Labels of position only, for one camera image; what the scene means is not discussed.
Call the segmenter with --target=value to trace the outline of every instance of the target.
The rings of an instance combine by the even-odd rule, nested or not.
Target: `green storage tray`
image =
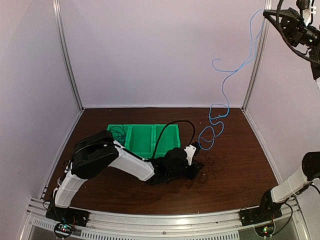
[[[154,145],[156,145],[159,135],[164,129],[165,124],[155,124],[154,130],[155,134],[153,135]],[[156,149],[155,157],[163,157],[168,150],[173,148],[180,148],[181,142],[179,137],[179,127],[176,124],[169,125],[165,128],[161,139],[159,141],[158,147]]]
[[[126,149],[150,159],[164,127],[165,124],[109,124],[107,130],[111,131],[114,139]],[[169,125],[162,134],[155,157],[163,157],[168,150],[180,146],[178,125]]]
[[[145,159],[152,157],[155,143],[154,126],[144,124],[133,124],[129,127],[127,134],[128,141],[125,142],[125,148]]]

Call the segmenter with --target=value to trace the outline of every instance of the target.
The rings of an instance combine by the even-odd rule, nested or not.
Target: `enclosure wall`
[[[250,55],[251,16],[265,1],[61,0],[70,60],[85,107],[225,104],[226,73]],[[253,21],[253,34],[262,24]],[[229,79],[241,107],[252,64]]]
[[[288,0],[283,8],[295,5]],[[319,20],[316,15],[313,25],[318,27]],[[271,25],[248,112],[280,181],[296,171],[307,152],[320,151],[319,109],[320,92],[310,63],[295,55]],[[312,239],[318,240],[320,196],[310,188],[298,200]]]
[[[0,239],[15,240],[79,112],[52,1],[1,1],[0,12]]]

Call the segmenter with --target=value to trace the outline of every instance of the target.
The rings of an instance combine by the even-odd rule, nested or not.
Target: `brown wooden floor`
[[[212,116],[225,109],[213,109]],[[49,183],[45,199],[63,174],[76,142],[105,130],[108,124],[166,124],[190,120],[196,137],[208,125],[207,108],[112,108],[86,109],[75,127]],[[262,194],[277,182],[271,167],[240,109],[231,109],[224,119],[224,133],[209,152],[194,159],[205,164],[195,180],[179,179],[150,186],[132,175],[108,167],[88,180],[71,206],[124,214],[191,214],[239,209],[259,205]],[[179,124],[181,146],[190,140],[192,129]]]

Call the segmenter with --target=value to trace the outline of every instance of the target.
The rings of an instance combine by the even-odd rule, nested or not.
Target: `black cable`
[[[161,136],[162,136],[162,134],[164,133],[165,129],[166,129],[169,125],[176,124],[176,123],[188,123],[188,124],[190,124],[190,125],[192,126],[192,128],[193,128],[193,133],[192,133],[192,137],[191,137],[191,140],[190,140],[188,146],[192,143],[192,141],[193,141],[193,139],[194,139],[194,137],[195,137],[195,134],[196,134],[196,128],[195,128],[195,125],[194,125],[191,121],[189,121],[189,120],[176,120],[176,121],[169,122],[169,123],[167,123],[167,124],[164,126],[164,128],[163,128],[162,131],[160,132],[160,135],[159,135],[159,137],[158,137],[158,140],[156,141],[156,144],[155,144],[155,147],[154,147],[154,151],[153,151],[153,155],[152,155],[151,159],[154,159],[154,158],[155,158],[156,151],[157,151],[157,148],[158,148],[158,145],[159,145],[159,141],[160,141]]]
[[[74,158],[75,158],[75,156],[78,154],[78,153],[80,153],[82,150],[84,150],[84,149],[86,149],[86,148],[89,148],[89,147],[93,147],[93,146],[103,146],[103,145],[105,145],[105,144],[107,144],[105,141],[99,141],[99,142],[94,142],[94,143],[91,143],[91,144],[89,144],[89,145],[86,145],[86,146],[84,146],[84,147],[82,147],[82,148],[80,148],[78,151],[76,151],[74,154],[72,154],[72,156],[71,156],[71,161],[73,161],[74,160]]]
[[[56,218],[59,219],[60,222],[58,222],[58,223],[54,226],[54,228],[53,228],[53,233],[54,233],[54,235],[55,235],[56,237],[58,237],[58,238],[60,238],[60,239],[62,239],[62,238],[66,239],[66,238],[70,237],[71,234],[72,234],[76,229],[75,229],[73,226],[70,226],[65,219],[63,219],[62,217],[59,217],[59,216],[58,216],[57,211],[56,211],[56,205],[55,205],[56,194],[57,194],[57,192],[55,192],[55,193],[53,194],[53,196],[52,196],[52,208],[53,208],[53,212],[54,212]],[[58,226],[59,226],[60,224],[67,225],[67,226],[71,229],[71,232],[68,233],[68,235],[58,234],[58,233],[56,232],[56,230],[59,229]]]
[[[313,188],[315,188],[315,189],[318,191],[318,193],[320,194],[320,190],[319,190],[319,188],[317,188],[316,185],[310,184],[310,186],[313,187]]]
[[[119,129],[121,129],[121,130],[123,131],[123,134],[125,135],[125,134],[126,134],[125,126],[124,126],[123,124],[121,124],[121,125],[122,125],[122,127],[120,127],[120,126],[112,126],[112,127],[110,128],[110,131],[111,131],[112,129],[114,129],[114,128],[119,128]]]
[[[283,225],[283,227],[280,228],[280,230],[277,231],[276,233],[273,233],[272,236],[275,236],[275,235],[277,235],[278,233],[280,233],[280,232],[289,224],[289,222],[290,222],[290,220],[292,219],[292,216],[293,216],[293,214],[294,214],[294,210],[293,210],[292,206],[290,206],[290,205],[289,205],[288,203],[286,203],[286,202],[285,202],[284,204],[287,205],[287,206],[291,209],[291,215],[290,215],[288,221]]]
[[[276,22],[276,25],[277,25],[277,30],[279,31],[282,39],[284,40],[285,44],[295,53],[297,54],[299,57],[303,58],[304,60],[307,60],[308,62],[310,63],[315,63],[315,64],[320,64],[318,61],[315,61],[313,59],[311,59],[310,57],[307,57],[305,56],[302,52],[296,50],[291,44],[290,42],[288,41],[288,39],[286,38],[285,34],[284,34],[284,31],[280,25],[280,21],[279,21],[279,15],[280,15],[280,10],[281,10],[281,7],[282,7],[282,4],[283,4],[284,0],[279,0],[279,3],[276,7],[276,14],[275,14],[275,22]]]
[[[43,208],[44,208],[45,210],[50,211],[49,208],[46,208],[46,207],[45,207],[45,203],[47,203],[47,202],[50,202],[50,200],[44,201],[44,202],[42,203],[42,206],[43,206]]]
[[[303,55],[307,55],[311,49],[312,49],[311,47],[308,47],[307,50],[306,50],[306,52],[303,53]]]
[[[95,142],[95,143],[92,143],[92,144],[89,144],[87,146],[84,146],[82,148],[80,148],[78,151],[76,151],[74,154],[72,154],[71,156],[71,161],[74,160],[75,156],[80,153],[82,150],[86,149],[86,148],[89,148],[89,147],[93,147],[93,146],[104,146],[104,145],[113,145],[113,146],[116,146],[118,148],[121,148],[119,145],[117,144],[114,144],[114,143],[110,143],[110,142],[106,142],[106,141],[99,141],[99,142]]]
[[[245,209],[245,210],[249,211],[248,208],[242,207],[242,208],[240,208],[240,211],[239,211],[240,213],[241,213],[242,209]]]
[[[121,143],[122,145],[125,145],[126,142],[126,137],[127,135],[125,133],[122,133],[120,131],[114,130],[114,129],[110,129],[110,132],[112,133],[113,138],[118,141],[119,143]]]

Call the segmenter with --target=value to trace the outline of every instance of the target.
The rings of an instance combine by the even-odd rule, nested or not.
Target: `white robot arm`
[[[292,196],[300,195],[320,178],[320,151],[308,152],[302,165],[286,181],[266,191],[260,206],[239,212],[243,226],[272,221],[282,216],[281,206]]]
[[[163,157],[145,159],[114,140],[111,132],[99,132],[74,147],[65,176],[58,180],[53,192],[54,206],[68,208],[82,184],[106,167],[117,168],[151,185],[182,177],[194,179],[203,167],[193,160],[196,152],[197,147],[189,145],[185,149],[171,149]]]

